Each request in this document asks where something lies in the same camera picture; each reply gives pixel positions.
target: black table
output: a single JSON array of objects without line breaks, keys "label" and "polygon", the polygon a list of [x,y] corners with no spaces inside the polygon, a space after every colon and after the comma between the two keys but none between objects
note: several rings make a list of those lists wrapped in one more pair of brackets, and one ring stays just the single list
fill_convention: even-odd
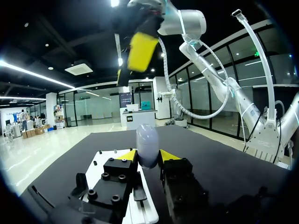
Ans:
[{"label": "black table", "polygon": [[[288,170],[240,152],[220,142],[176,125],[157,127],[160,148],[193,165],[193,173],[205,190],[210,204],[228,204],[243,194],[255,195],[261,186],[276,193]],[[85,173],[99,150],[136,147],[136,131],[92,133],[52,163],[33,185],[53,204],[66,200],[76,186],[76,173]],[[168,207],[156,166],[144,170],[159,222],[170,222]],[[28,191],[21,195],[34,214],[44,220],[46,214]]]}]

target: air conditioner vent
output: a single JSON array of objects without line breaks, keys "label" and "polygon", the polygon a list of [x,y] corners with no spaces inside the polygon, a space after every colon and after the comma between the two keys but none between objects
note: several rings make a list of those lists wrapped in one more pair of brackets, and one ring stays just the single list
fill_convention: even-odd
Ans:
[{"label": "air conditioner vent", "polygon": [[91,68],[89,68],[85,63],[69,67],[69,68],[65,69],[65,71],[67,71],[75,76],[93,72],[93,70]]}]

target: floor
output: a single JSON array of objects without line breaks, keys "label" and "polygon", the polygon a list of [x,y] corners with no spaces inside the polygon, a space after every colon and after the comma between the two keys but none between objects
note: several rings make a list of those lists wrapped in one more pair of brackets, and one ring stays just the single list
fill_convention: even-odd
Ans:
[{"label": "floor", "polygon": [[[156,120],[163,126],[167,120]],[[16,138],[6,143],[0,137],[0,159],[8,186],[20,195],[52,162],[71,149],[90,133],[124,131],[120,123],[69,127],[51,131],[32,138]],[[243,150],[244,142],[195,126],[189,131],[200,133],[237,150]]]}]

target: ceiling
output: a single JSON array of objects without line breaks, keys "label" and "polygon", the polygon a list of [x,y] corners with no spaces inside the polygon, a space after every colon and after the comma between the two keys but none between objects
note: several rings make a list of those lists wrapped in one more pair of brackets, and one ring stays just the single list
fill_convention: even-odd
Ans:
[{"label": "ceiling", "polygon": [[[11,7],[2,7],[0,12],[1,21],[5,21],[0,28],[4,34],[0,35],[1,60],[75,87],[116,81],[118,54],[111,27],[114,9],[110,0],[11,2]],[[265,19],[264,13],[248,1],[219,1],[216,7],[213,1],[172,0],[172,3],[178,9],[203,12],[207,31],[201,39],[210,46],[242,29],[236,18],[230,16],[237,8],[251,24]],[[172,72],[188,61],[178,49],[183,41],[180,35],[162,39],[167,49],[169,72]],[[134,72],[131,79],[163,76],[161,52],[158,46],[148,70]],[[93,72],[74,76],[65,71],[78,60],[88,63]],[[68,89],[2,66],[0,81],[0,96],[45,98],[46,93]],[[0,105],[7,103],[9,100],[0,99]]]}]

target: teal box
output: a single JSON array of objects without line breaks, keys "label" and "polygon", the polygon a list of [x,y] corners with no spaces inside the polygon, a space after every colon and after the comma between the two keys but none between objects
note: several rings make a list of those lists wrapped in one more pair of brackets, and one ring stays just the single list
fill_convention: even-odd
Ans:
[{"label": "teal box", "polygon": [[141,109],[142,110],[150,110],[150,101],[141,101]]}]

